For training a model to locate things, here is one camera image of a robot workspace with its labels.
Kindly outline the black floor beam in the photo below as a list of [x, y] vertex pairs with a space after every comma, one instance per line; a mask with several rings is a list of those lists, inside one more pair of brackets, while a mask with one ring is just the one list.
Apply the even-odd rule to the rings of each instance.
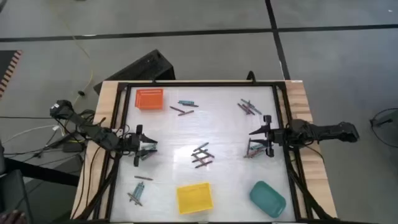
[[19, 170], [24, 177], [40, 179], [56, 184], [78, 186], [79, 177], [76, 175], [61, 172], [55, 169], [48, 169], [40, 166], [28, 164], [14, 159], [0, 159], [0, 175], [8, 174], [14, 170]]

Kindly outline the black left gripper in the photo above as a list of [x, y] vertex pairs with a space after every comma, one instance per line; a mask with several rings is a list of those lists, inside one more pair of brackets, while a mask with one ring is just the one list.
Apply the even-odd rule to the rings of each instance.
[[148, 138], [145, 134], [143, 134], [142, 129], [143, 129], [143, 125], [138, 124], [136, 126], [136, 132], [135, 133], [127, 133], [125, 135], [125, 139], [124, 139], [125, 145], [124, 145], [123, 154], [125, 156], [131, 156], [131, 155], [134, 156], [134, 160], [133, 160], [134, 167], [139, 166], [140, 157], [157, 152], [156, 149], [140, 150], [141, 142], [157, 143], [156, 140]]

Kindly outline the yellow plastic basket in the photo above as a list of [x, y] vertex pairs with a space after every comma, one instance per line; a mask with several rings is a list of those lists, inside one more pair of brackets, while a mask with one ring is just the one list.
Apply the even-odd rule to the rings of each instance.
[[181, 215], [213, 209], [210, 184], [205, 182], [178, 187], [177, 203]]

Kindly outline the orange plastic basket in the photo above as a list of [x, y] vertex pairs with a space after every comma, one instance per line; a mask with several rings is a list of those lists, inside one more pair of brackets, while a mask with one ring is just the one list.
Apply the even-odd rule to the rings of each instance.
[[135, 107], [140, 110], [161, 110], [164, 104], [163, 89], [136, 90]]

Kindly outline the person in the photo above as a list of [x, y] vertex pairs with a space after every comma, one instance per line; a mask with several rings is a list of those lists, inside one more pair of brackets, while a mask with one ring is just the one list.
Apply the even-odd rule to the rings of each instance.
[[0, 224], [27, 224], [27, 219], [24, 212], [13, 210], [0, 215]]

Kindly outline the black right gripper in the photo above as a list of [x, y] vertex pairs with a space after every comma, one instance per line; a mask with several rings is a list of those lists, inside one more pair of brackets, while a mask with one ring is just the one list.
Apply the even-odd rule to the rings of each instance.
[[285, 130], [284, 130], [284, 128], [279, 128], [279, 129], [271, 128], [271, 122], [272, 122], [271, 115], [264, 115], [263, 118], [264, 118], [265, 125], [261, 126], [258, 130], [255, 130], [255, 131], [249, 133], [249, 135], [264, 133], [266, 139], [251, 139], [250, 147], [253, 145], [256, 145], [256, 144], [262, 144], [266, 147], [266, 155], [268, 157], [274, 157], [273, 144], [276, 143], [279, 146], [284, 145]]

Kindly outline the teal plastic tray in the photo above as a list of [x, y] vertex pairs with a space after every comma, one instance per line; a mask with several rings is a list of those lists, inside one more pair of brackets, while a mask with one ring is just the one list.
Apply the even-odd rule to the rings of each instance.
[[285, 198], [264, 181], [254, 184], [249, 193], [250, 200], [264, 213], [277, 218], [286, 208]]

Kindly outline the black power adapter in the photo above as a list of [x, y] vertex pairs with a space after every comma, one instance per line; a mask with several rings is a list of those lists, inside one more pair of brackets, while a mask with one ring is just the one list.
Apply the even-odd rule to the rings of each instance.
[[66, 142], [62, 147], [62, 151], [66, 153], [83, 152], [84, 148], [85, 145], [80, 142]]

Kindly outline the black striped-edge floor mat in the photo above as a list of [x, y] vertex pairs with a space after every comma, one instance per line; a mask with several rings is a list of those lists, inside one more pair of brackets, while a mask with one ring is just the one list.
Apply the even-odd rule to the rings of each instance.
[[21, 50], [0, 50], [0, 100], [4, 96], [22, 53]]

